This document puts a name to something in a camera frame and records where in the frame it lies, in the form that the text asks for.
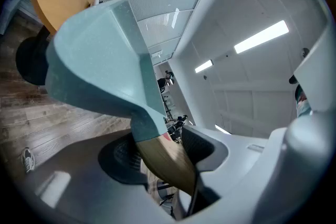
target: red mark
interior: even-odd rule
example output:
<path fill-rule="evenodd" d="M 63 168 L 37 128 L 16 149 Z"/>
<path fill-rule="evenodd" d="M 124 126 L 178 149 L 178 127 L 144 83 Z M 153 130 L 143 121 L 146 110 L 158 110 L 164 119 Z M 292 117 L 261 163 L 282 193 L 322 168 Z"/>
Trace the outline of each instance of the red mark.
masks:
<path fill-rule="evenodd" d="M 164 138 L 166 138 L 167 140 L 169 140 L 169 141 L 171 140 L 170 135 L 169 135 L 168 132 L 164 133 L 163 136 L 164 136 Z"/>

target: black table base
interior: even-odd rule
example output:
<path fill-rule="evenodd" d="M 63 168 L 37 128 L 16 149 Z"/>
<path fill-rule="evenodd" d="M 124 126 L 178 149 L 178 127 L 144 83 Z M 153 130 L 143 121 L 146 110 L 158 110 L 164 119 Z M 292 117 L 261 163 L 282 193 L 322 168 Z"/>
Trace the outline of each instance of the black table base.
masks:
<path fill-rule="evenodd" d="M 43 26 L 36 37 L 29 37 L 22 41 L 16 51 L 16 68 L 20 75 L 29 83 L 45 85 L 48 71 L 46 49 L 50 32 Z"/>

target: table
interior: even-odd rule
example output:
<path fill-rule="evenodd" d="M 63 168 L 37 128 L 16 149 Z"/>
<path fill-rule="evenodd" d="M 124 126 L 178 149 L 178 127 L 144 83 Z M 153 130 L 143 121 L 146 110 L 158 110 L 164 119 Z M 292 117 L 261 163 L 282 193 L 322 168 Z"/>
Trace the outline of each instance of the table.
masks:
<path fill-rule="evenodd" d="M 35 85 L 44 85 L 48 71 L 47 37 L 54 35 L 72 15 L 84 10 L 94 0 L 31 0 L 44 26 L 36 37 L 24 40 L 16 53 L 16 66 L 21 76 Z"/>

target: rectangular light panel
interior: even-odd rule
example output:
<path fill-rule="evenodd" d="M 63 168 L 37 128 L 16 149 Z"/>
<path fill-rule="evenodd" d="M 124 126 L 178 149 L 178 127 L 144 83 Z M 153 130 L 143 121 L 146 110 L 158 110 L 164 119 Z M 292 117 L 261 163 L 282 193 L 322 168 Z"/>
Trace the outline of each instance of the rectangular light panel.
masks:
<path fill-rule="evenodd" d="M 195 72 L 198 73 L 198 72 L 201 72 L 202 70 L 210 67 L 210 66 L 213 66 L 214 64 L 212 63 L 211 60 L 205 62 L 204 64 L 200 65 L 199 67 L 195 68 Z"/>
<path fill-rule="evenodd" d="M 225 134 L 230 134 L 229 132 L 225 131 L 224 129 L 222 129 L 221 127 L 219 127 L 218 125 L 215 124 L 215 127 L 217 130 L 220 130 L 221 132 L 225 133 Z"/>
<path fill-rule="evenodd" d="M 266 28 L 265 30 L 255 34 L 254 36 L 245 39 L 241 43 L 235 46 L 236 52 L 239 54 L 245 50 L 258 46 L 262 43 L 265 43 L 271 39 L 279 37 L 283 34 L 288 33 L 288 27 L 284 20 Z"/>

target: wooden handle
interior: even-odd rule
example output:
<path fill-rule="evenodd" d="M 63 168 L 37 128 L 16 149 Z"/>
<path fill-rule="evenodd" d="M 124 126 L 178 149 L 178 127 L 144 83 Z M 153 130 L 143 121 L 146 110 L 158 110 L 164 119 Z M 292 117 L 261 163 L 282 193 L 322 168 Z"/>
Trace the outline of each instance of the wooden handle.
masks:
<path fill-rule="evenodd" d="M 195 188 L 195 168 L 184 148 L 168 133 L 136 142 L 146 166 L 157 177 L 192 196 Z"/>

